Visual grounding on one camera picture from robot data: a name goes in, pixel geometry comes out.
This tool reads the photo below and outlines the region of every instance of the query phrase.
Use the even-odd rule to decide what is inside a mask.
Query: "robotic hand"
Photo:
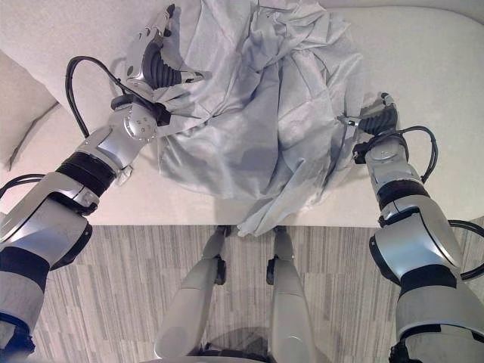
[[[156,88],[203,78],[200,73],[174,70],[163,62],[160,51],[163,37],[170,35],[165,28],[174,8],[171,5],[162,11],[129,47],[127,83],[144,95],[152,96]],[[73,65],[85,59],[94,58],[71,60],[67,85]],[[162,104],[120,86],[128,92],[111,102],[114,112],[108,125],[89,135],[74,154],[55,172],[47,174],[2,220],[0,361],[33,352],[31,334],[43,304],[48,272],[76,258],[92,234],[85,216],[96,210],[99,197],[112,181],[129,171],[139,151],[156,138],[158,128],[169,124],[170,113]],[[75,103],[70,98],[69,101],[74,115],[80,118]]]
[[[381,217],[370,251],[382,275],[401,287],[396,307],[399,341],[392,363],[478,363],[484,359],[484,306],[461,278],[462,252],[447,218],[424,182],[436,163],[435,150],[424,176],[408,164],[398,114],[388,94],[385,108],[366,119],[345,119],[372,134],[353,150],[366,163]]]

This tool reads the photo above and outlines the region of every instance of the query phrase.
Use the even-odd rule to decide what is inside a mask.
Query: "black strap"
[[[45,291],[50,266],[41,256],[18,247],[6,247],[0,252],[0,271],[11,272],[34,281]]]
[[[36,348],[30,336],[27,324],[14,316],[0,313],[0,321],[15,325],[14,335],[4,349],[0,349],[0,361],[8,362],[10,359],[24,359],[32,354]]]

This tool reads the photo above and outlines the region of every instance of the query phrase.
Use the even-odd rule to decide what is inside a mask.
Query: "crumpled fabric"
[[[178,57],[167,62],[206,79],[157,95],[173,114],[160,172],[198,193],[253,200],[238,228],[257,236],[347,173],[354,129],[337,116],[360,113],[362,57],[349,24],[317,2],[189,4],[175,11],[178,44],[166,42],[166,54]]]

